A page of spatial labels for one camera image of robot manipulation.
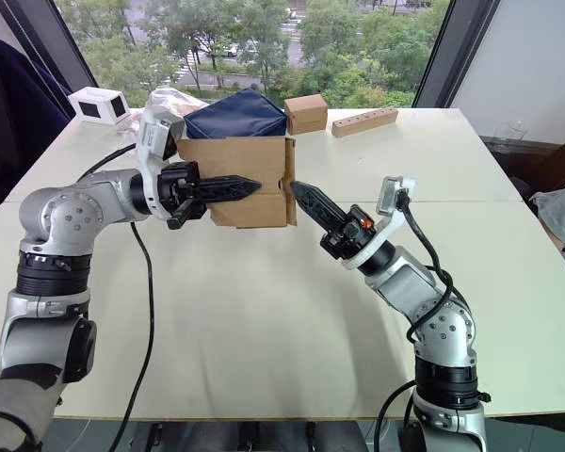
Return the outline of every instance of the floor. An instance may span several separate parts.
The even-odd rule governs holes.
[[[290,428],[303,429],[303,423],[285,423],[293,425]],[[374,421],[359,421],[360,430],[366,439],[366,444],[370,451],[373,450]],[[180,428],[180,424],[168,424],[169,436]],[[45,438],[44,452],[81,452],[81,451],[106,451],[113,440],[119,427],[116,421],[91,421],[86,420],[64,420],[57,419],[52,425],[49,434]],[[118,447],[118,452],[122,451],[145,451],[146,440],[148,438],[150,423],[131,423],[126,429]],[[82,430],[83,435],[77,443]],[[400,423],[394,421],[390,423],[388,429],[383,426],[384,434],[381,443],[381,452],[399,452],[397,445],[397,430]],[[492,452],[565,452],[565,433],[552,430],[546,427],[530,426],[523,424],[513,424],[509,422],[486,419],[486,429],[488,436],[488,447]],[[178,449],[172,441],[169,444],[161,444],[151,449],[153,452],[168,452]]]

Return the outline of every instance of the robotic arm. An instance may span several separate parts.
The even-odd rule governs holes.
[[[382,220],[377,225],[358,205],[345,213],[315,186],[293,182],[291,187],[301,209],[327,231],[320,246],[334,259],[342,258],[345,268],[358,268],[366,285],[413,326],[417,340],[412,396],[420,428],[406,429],[412,436],[405,440],[410,450],[487,452],[481,401],[490,397],[477,390],[471,312],[461,299],[443,300],[428,269],[387,241],[404,222],[400,208],[410,201],[414,180],[384,180],[377,205]]]
[[[169,164],[183,127],[165,108],[147,108],[136,145],[140,171],[92,173],[21,204],[25,237],[0,337],[1,451],[39,450],[65,386],[92,368],[96,324],[87,283],[98,233],[150,214],[179,229],[201,218],[207,203],[260,188],[238,176],[201,179],[196,162]]]

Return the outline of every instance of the open cardboard box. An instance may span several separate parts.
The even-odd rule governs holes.
[[[199,163],[202,178],[236,175],[262,183],[240,201],[207,204],[218,226],[282,227],[297,224],[291,182],[295,180],[295,140],[285,137],[181,139],[178,153]]]

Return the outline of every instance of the tabletop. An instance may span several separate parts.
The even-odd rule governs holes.
[[[521,200],[457,108],[400,108],[395,124],[349,137],[331,135],[333,121],[365,111],[329,110],[326,131],[293,136],[298,180],[320,186],[336,202],[375,202],[387,175],[414,177],[417,201]],[[94,162],[130,142],[113,127],[75,119],[7,201],[22,201],[45,186],[69,185]],[[105,169],[135,165],[134,153],[129,153]]]
[[[88,129],[78,137],[93,139]],[[35,178],[49,171],[38,166],[58,162],[70,182],[111,151],[76,156],[69,139],[58,140],[70,156],[53,146],[21,195],[42,184]],[[305,146],[298,140],[298,154]],[[12,195],[0,206],[0,328],[23,236]],[[374,214],[374,203],[351,201]],[[486,414],[565,411],[565,262],[522,202],[473,201],[412,210],[472,306],[479,389],[492,394]],[[177,232],[155,218],[138,229],[153,257],[156,334],[133,418],[371,418],[413,378],[408,322],[319,247],[322,231],[302,212],[297,227],[280,229],[218,227],[208,216]],[[391,240],[428,262],[408,227]],[[121,418],[148,336],[146,267],[127,225],[98,236],[89,287],[94,368],[66,389],[56,415]],[[389,415],[401,416],[405,402]]]

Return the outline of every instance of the window frame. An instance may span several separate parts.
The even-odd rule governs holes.
[[[412,107],[451,106],[499,3],[450,2]],[[61,84],[98,86],[53,0],[0,0],[0,12],[29,57]]]

